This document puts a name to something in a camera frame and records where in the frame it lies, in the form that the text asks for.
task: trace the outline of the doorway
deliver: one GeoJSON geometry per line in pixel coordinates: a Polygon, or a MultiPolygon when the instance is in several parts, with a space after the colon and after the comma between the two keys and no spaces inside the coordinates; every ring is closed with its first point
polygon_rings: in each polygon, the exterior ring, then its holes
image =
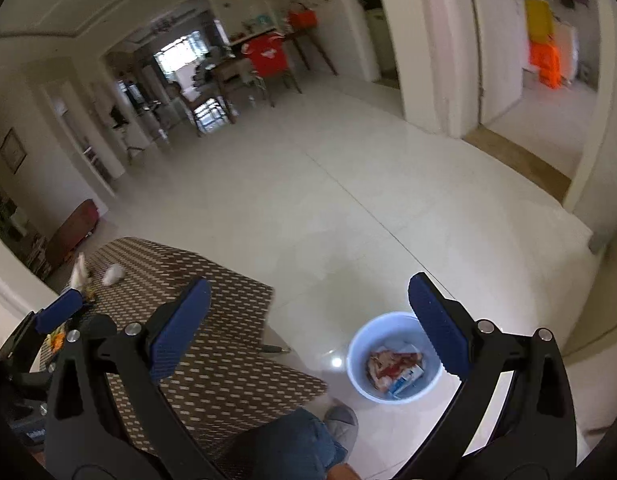
{"type": "Polygon", "coordinates": [[[388,20],[382,0],[359,0],[364,9],[368,31],[381,73],[376,83],[399,89],[399,74],[388,20]]]}
{"type": "Polygon", "coordinates": [[[597,2],[473,0],[473,6],[480,125],[464,140],[563,202],[597,103],[597,2]],[[550,63],[538,52],[549,52],[550,63]]]}

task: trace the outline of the blue gripper pad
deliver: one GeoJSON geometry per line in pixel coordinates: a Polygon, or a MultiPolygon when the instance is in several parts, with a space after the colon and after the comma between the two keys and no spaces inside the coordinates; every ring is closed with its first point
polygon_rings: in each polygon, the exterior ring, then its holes
{"type": "Polygon", "coordinates": [[[448,315],[445,298],[423,272],[411,278],[408,300],[446,371],[464,381],[471,368],[468,341],[448,315]]]}
{"type": "Polygon", "coordinates": [[[35,330],[40,334],[50,334],[82,308],[83,304],[84,300],[79,291],[70,288],[35,315],[35,330]]]}
{"type": "Polygon", "coordinates": [[[210,308],[210,285],[199,280],[168,320],[150,347],[152,366],[150,376],[154,383],[170,377],[190,346],[195,332],[210,308]]]}

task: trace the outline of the light blue bucket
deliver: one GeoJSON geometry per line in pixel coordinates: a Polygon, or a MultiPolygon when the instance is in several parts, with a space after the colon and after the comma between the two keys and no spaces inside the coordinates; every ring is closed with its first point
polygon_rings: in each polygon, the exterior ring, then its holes
{"type": "Polygon", "coordinates": [[[346,356],[346,371],[352,385],[364,397],[380,404],[406,404],[425,396],[439,381],[442,370],[431,340],[412,312],[389,312],[370,320],[357,331],[346,356]],[[414,344],[423,354],[424,375],[405,389],[400,399],[383,394],[368,378],[367,362],[370,353],[383,346],[387,340],[414,344]]]}

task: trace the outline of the white door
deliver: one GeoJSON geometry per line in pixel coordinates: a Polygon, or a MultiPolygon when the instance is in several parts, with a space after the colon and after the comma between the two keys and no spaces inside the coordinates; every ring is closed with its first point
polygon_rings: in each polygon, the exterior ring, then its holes
{"type": "Polygon", "coordinates": [[[521,98],[528,34],[524,0],[475,0],[482,48],[483,124],[521,98]]]}

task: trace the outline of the orange plastic stool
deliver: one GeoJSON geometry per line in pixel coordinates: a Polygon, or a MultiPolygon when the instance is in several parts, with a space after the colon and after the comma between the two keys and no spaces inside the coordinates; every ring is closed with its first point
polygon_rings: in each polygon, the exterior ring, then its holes
{"type": "Polygon", "coordinates": [[[562,71],[559,50],[552,43],[530,42],[530,63],[539,67],[539,80],[550,88],[559,88],[562,71]]]}

